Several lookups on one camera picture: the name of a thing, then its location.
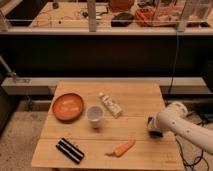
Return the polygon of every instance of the paper cup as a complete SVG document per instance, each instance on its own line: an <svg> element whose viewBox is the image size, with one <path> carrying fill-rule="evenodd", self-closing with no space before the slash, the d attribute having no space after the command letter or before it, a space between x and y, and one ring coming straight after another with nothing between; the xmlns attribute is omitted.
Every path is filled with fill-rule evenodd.
<svg viewBox="0 0 213 171"><path fill-rule="evenodd" d="M103 109L100 106L91 106L86 112L86 117L93 128L99 128L103 119Z"/></svg>

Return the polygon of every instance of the floor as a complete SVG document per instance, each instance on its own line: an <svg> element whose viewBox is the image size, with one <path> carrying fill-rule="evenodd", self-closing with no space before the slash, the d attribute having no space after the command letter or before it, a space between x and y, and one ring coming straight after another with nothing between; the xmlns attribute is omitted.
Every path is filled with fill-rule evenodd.
<svg viewBox="0 0 213 171"><path fill-rule="evenodd" d="M31 168L31 159L34 153L42 125L47 116L48 103L34 107L33 111L27 111L24 102L13 113L7 126L0 137L0 171L50 171L52 169ZM188 118L189 121L198 123L197 115ZM213 130L213 124L205 127ZM200 155L200 149L188 141L177 136L182 145L185 159L191 163ZM209 171L213 170L213 156L204 153L209 164ZM206 171L207 165L201 161L195 167L196 171Z"/></svg>

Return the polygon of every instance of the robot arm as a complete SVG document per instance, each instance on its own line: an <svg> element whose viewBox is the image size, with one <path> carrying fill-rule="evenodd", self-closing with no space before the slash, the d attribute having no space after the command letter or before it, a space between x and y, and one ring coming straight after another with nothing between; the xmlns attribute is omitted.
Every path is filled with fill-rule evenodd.
<svg viewBox="0 0 213 171"><path fill-rule="evenodd" d="M172 131L213 155L213 131L184 120L187 114L187 108L182 103L174 102L153 118L149 131Z"/></svg>

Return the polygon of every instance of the wire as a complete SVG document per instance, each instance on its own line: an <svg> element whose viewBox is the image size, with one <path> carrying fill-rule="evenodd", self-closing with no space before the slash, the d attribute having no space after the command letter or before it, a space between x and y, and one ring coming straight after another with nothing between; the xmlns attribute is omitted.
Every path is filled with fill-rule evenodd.
<svg viewBox="0 0 213 171"><path fill-rule="evenodd" d="M173 82L174 82L175 70L176 70L177 60L178 60L179 51L180 51L179 44L180 44L179 35L178 35L178 31L176 31L176 52L175 52L173 66L172 66L172 79L171 79L171 83L170 83L170 86L169 86L169 89L167 92L168 95L171 94L171 90L172 90L172 86L173 86Z"/></svg>
<svg viewBox="0 0 213 171"><path fill-rule="evenodd" d="M201 154L199 155L199 156L196 156L195 158L194 158L194 161L193 161L193 163L189 163L186 159L185 159L185 157L184 157L184 154L183 154L183 148L182 148L182 145L181 145L181 143L180 143L180 141L178 141L177 140L177 138L176 138L176 142L178 143L178 146L179 146L179 149L180 149L180 156L181 156L181 158L182 158L182 161L183 161L183 165L184 165L184 167L185 167L185 170L187 170L187 168L190 168L192 171L196 171L195 169L194 169L194 167L196 166L196 165L198 165L202 160L206 163L206 165L207 165L207 171L209 171L209 163L208 163L208 161L204 158L204 151L203 150L201 150Z"/></svg>

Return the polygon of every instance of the orange object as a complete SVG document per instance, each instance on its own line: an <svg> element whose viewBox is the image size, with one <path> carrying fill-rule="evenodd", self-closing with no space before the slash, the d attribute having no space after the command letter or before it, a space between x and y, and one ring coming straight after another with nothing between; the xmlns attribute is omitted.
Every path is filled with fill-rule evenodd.
<svg viewBox="0 0 213 171"><path fill-rule="evenodd" d="M127 152L133 145L135 145L135 142L136 140L129 140L127 143L116 147L112 153L106 153L106 155L120 157L125 152Z"/></svg>
<svg viewBox="0 0 213 171"><path fill-rule="evenodd" d="M77 118L83 111L83 99L74 93L58 97L52 106L55 117L61 121L70 121Z"/></svg>

